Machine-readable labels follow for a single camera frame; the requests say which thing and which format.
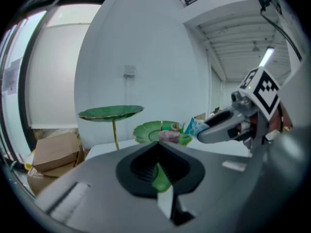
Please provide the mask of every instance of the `cardboard box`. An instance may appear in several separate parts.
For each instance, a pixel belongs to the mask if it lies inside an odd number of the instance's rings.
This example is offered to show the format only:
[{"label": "cardboard box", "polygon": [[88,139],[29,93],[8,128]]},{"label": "cardboard box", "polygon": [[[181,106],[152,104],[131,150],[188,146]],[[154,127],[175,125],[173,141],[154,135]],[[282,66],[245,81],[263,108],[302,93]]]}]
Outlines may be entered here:
[{"label": "cardboard box", "polygon": [[75,162],[71,162],[43,172],[39,172],[34,167],[32,167],[27,174],[28,185],[33,193],[37,196],[45,187],[47,187],[49,184],[65,173],[69,172],[83,161],[84,153],[82,150],[80,150]]},{"label": "cardboard box", "polygon": [[38,140],[33,167],[44,172],[68,163],[75,163],[80,150],[77,136],[65,133]]}]

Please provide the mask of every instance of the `cable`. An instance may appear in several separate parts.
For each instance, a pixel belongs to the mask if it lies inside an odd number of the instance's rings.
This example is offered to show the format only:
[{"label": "cable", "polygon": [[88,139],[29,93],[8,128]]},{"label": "cable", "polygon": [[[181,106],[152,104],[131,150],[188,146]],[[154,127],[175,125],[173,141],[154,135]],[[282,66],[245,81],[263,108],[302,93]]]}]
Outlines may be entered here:
[{"label": "cable", "polygon": [[295,53],[297,54],[297,57],[299,59],[299,61],[301,62],[302,61],[302,57],[301,57],[301,54],[298,50],[298,48],[295,46],[294,42],[290,39],[290,37],[288,36],[288,34],[285,33],[285,31],[283,29],[281,29],[278,25],[276,25],[274,22],[272,22],[270,19],[268,19],[266,16],[264,16],[262,14],[263,12],[263,8],[260,10],[260,14],[263,18],[266,19],[267,22],[269,22],[273,27],[275,27],[280,33],[282,36],[284,36],[284,38],[290,43],[290,45],[292,46],[293,50],[295,51]]},{"label": "cable", "polygon": [[13,163],[10,166],[10,172],[13,172],[13,168],[16,164],[17,164],[17,161],[13,161]]},{"label": "cable", "polygon": [[281,120],[281,128],[280,128],[280,132],[283,132],[283,126],[284,126],[284,116],[283,116],[283,111],[282,111],[282,107],[281,104],[279,103],[277,106],[278,109],[278,114],[280,115],[280,120]]}]

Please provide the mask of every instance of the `white wall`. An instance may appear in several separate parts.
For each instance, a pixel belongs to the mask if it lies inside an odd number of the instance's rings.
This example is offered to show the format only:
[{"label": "white wall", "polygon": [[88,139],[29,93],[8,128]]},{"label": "white wall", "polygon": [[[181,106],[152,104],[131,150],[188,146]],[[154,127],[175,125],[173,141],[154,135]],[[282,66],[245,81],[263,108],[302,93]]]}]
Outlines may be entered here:
[{"label": "white wall", "polygon": [[[307,54],[309,53],[311,47],[309,37],[306,35],[305,30],[303,29],[295,11],[290,7],[286,0],[278,0],[278,3],[280,4],[282,9],[282,15],[278,14],[279,22],[283,30],[295,43],[302,58],[304,59],[305,57],[307,57]],[[294,50],[291,49],[291,47],[288,47],[288,49],[290,52],[291,64],[294,64],[293,66],[291,66],[292,71],[296,71],[296,69],[298,68],[296,65],[297,59],[296,56],[291,56],[291,52],[293,52]]]},{"label": "white wall", "polygon": [[231,106],[231,93],[239,89],[240,82],[224,82],[224,91],[223,91],[223,104],[222,108],[225,109]]},{"label": "white wall", "polygon": [[[206,112],[207,56],[176,19],[182,9],[179,0],[106,0],[81,47],[76,113],[109,105],[144,106],[143,112],[116,123],[121,141],[132,138],[133,129],[144,122],[183,122]],[[136,67],[134,79],[124,79],[124,65]],[[110,123],[78,119],[78,127],[86,148],[113,142]]]},{"label": "white wall", "polygon": [[289,55],[290,63],[291,63],[291,72],[296,72],[297,69],[301,66],[301,63],[293,47],[291,46],[291,44],[288,41],[286,41],[286,44],[287,44],[288,55]]}]

